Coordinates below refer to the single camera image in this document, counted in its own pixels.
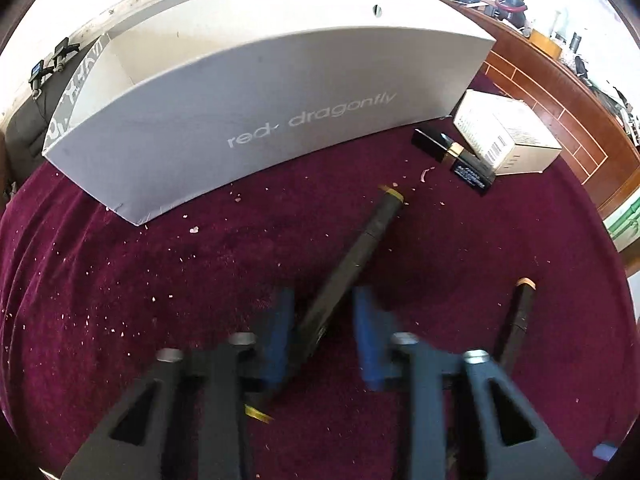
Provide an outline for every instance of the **maroon carpet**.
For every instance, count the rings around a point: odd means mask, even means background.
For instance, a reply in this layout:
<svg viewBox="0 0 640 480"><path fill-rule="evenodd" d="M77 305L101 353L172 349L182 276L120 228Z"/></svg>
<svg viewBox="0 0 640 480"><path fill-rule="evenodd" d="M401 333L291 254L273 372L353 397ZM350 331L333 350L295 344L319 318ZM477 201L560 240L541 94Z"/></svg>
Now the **maroon carpet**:
<svg viewBox="0 0 640 480"><path fill-rule="evenodd" d="M472 87L490 89L484 76ZM481 198L411 133L303 156L141 228L41 167L0 222L2 408L40 465L59 474L158 349L212 348L247 329L274 285L312 295L378 185L395 182L408 205L362 281L404 328L460 352L490 349L514 282L535 280L513 377L578 466L597 472L593 447L619 440L638 412L638 357L623 269L594 206L561 159L500 177ZM390 478L395 400L365 391L350 317L335 319L274 421L251 421L262 480Z"/></svg>

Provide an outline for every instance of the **black clamp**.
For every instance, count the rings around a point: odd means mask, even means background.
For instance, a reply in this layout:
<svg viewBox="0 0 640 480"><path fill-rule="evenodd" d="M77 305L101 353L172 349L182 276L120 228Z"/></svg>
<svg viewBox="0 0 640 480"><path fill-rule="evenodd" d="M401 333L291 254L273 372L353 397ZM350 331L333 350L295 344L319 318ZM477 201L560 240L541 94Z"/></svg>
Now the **black clamp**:
<svg viewBox="0 0 640 480"><path fill-rule="evenodd" d="M65 68L66 58L72 52L80 52L80 44L69 44L69 38L65 38L56 45L53 51L53 66L45 66L44 60L41 59L36 66L31 69L31 76L29 78L29 85L31 85L31 97L37 99L42 94L42 85L46 76L53 74L54 72L62 72Z"/></svg>
<svg viewBox="0 0 640 480"><path fill-rule="evenodd" d="M80 43L69 44L69 38L65 38L56 45L53 51L53 66L56 72L62 72L65 68L66 58L72 52L80 52Z"/></svg>
<svg viewBox="0 0 640 480"><path fill-rule="evenodd" d="M44 66L44 60L41 59L36 66L31 69L31 77L29 78L29 85L31 85L31 97L37 99L42 94L40 90L42 86L42 80L49 74L53 74L55 67Z"/></svg>
<svg viewBox="0 0 640 480"><path fill-rule="evenodd" d="M445 480L443 389L454 400L460 480L578 480L582 476L524 395L484 350L462 355L400 332L394 316L354 292L362 377L372 390L406 394L394 478Z"/></svg>

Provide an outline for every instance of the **wall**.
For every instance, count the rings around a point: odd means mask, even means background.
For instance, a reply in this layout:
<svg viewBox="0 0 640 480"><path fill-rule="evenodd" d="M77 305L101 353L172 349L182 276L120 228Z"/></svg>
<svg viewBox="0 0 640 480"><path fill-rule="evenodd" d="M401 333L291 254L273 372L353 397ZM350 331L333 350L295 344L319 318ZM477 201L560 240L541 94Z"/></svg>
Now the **wall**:
<svg viewBox="0 0 640 480"><path fill-rule="evenodd" d="M36 0L0 55L0 110L11 104L31 67L58 42L121 0Z"/></svg>
<svg viewBox="0 0 640 480"><path fill-rule="evenodd" d="M640 272L636 272L629 277L629 290L631 291L631 299L634 300L634 312L636 320L640 318Z"/></svg>
<svg viewBox="0 0 640 480"><path fill-rule="evenodd" d="M554 11L562 11L560 32L570 40L581 32L578 53L588 62L589 76L604 91L615 85L640 109L640 50L607 0L525 0L527 19L540 28L550 24Z"/></svg>

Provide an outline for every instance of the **small white box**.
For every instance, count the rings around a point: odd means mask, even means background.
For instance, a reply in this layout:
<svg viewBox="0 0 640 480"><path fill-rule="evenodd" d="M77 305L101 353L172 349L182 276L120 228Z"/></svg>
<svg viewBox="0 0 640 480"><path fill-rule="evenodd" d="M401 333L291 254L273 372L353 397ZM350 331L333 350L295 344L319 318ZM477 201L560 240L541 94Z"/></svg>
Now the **small white box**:
<svg viewBox="0 0 640 480"><path fill-rule="evenodd" d="M453 121L495 174L542 173L562 146L522 101L467 90Z"/></svg>

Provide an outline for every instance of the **wooden shelf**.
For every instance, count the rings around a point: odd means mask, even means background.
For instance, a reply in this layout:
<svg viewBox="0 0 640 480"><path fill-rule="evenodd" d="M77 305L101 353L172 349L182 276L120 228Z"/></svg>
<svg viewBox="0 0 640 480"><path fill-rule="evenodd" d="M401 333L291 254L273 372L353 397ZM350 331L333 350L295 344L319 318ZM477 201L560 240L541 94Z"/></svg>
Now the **wooden shelf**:
<svg viewBox="0 0 640 480"><path fill-rule="evenodd" d="M602 218L640 187L640 156L625 131L565 65L511 27L450 0L442 0L495 39L482 70L496 86L527 103L562 144L562 158Z"/></svg>

